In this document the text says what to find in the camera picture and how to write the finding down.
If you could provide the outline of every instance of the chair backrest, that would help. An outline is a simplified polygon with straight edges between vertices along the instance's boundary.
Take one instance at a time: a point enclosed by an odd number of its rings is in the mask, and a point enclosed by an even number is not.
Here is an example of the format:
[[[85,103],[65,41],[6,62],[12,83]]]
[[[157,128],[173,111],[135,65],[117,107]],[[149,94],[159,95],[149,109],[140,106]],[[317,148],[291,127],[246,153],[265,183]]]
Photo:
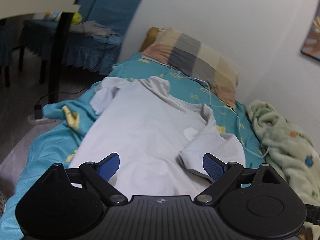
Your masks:
[[[141,0],[80,0],[80,13],[86,21],[97,21],[125,35]]]

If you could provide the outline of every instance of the metal screw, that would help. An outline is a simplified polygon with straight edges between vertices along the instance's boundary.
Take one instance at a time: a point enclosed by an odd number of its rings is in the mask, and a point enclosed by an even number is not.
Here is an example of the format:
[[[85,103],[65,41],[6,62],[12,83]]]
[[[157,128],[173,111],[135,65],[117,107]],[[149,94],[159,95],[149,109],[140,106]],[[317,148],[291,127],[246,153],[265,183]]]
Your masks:
[[[125,201],[125,197],[123,195],[112,195],[110,201],[113,203],[121,203]]]
[[[210,195],[199,195],[197,197],[197,200],[202,203],[208,203],[208,202],[212,201],[212,197]]]

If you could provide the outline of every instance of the blue bedsheet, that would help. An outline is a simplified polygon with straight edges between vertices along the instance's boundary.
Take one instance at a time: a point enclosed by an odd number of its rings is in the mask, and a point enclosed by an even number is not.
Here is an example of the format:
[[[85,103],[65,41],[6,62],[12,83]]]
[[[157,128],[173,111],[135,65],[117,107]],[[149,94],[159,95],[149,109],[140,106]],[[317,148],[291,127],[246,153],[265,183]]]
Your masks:
[[[252,131],[251,123],[246,117],[244,105],[237,102],[235,114],[198,82],[185,79],[183,78],[185,76],[164,65],[142,59],[139,53],[133,55],[127,61],[116,64],[109,76],[133,81],[136,78],[147,79],[154,75],[169,80],[170,94],[186,102],[209,105],[209,95],[211,94],[213,115],[220,132],[234,133],[243,143],[244,148],[260,154],[259,142]],[[89,105],[94,95],[93,88],[97,84],[92,85],[90,90],[78,100],[63,101],[44,107],[44,113],[47,117],[61,119],[63,123],[39,136],[33,142],[28,155],[27,166],[16,185],[16,194],[8,200],[6,212],[0,219],[0,239],[17,240],[23,237],[14,215],[17,203],[53,163],[63,163],[65,168],[69,166],[83,137],[98,118]],[[247,168],[257,168],[264,162],[264,159],[254,156],[247,150],[244,150],[244,152]]]

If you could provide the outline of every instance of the black cable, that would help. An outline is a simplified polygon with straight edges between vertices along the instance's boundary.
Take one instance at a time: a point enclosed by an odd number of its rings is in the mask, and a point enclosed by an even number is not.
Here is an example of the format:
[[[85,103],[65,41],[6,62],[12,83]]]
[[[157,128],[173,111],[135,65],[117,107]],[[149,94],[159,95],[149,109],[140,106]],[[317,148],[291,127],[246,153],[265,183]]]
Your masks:
[[[65,80],[59,85],[59,87],[61,87],[65,82],[68,81],[68,79],[69,79],[69,77],[70,77],[70,75],[71,75],[71,72],[73,72],[73,69],[68,69],[68,71],[67,71],[67,76],[66,76]]]
[[[67,94],[67,95],[76,95],[76,94],[79,94],[79,93],[81,93],[83,90],[85,90],[87,88],[87,86],[85,86],[83,89],[81,89],[79,92],[76,92],[76,93],[69,93],[69,92],[58,92],[59,94]],[[50,92],[50,93],[48,93],[48,94],[46,94],[45,96],[43,96],[43,97],[41,97],[39,100],[38,100],[38,102],[36,103],[36,105],[39,105],[40,104],[40,101],[42,100],[42,99],[44,99],[45,97],[47,97],[47,96],[49,96],[49,95],[51,95],[51,94],[53,94],[54,92]]]

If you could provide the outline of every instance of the plaid pillowcase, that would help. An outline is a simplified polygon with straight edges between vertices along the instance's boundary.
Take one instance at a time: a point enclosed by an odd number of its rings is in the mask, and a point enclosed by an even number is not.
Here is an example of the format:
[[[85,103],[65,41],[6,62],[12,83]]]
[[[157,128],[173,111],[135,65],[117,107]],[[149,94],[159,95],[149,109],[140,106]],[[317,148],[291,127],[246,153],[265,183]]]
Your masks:
[[[235,65],[200,41],[176,30],[167,30],[143,55],[170,65],[189,77],[206,81],[217,97],[236,107]]]
[[[169,27],[160,27],[160,28],[158,28],[157,38],[156,38],[155,42],[153,44],[151,44],[151,46],[154,46],[161,39],[162,35],[168,30],[172,30],[172,28],[169,28]]]

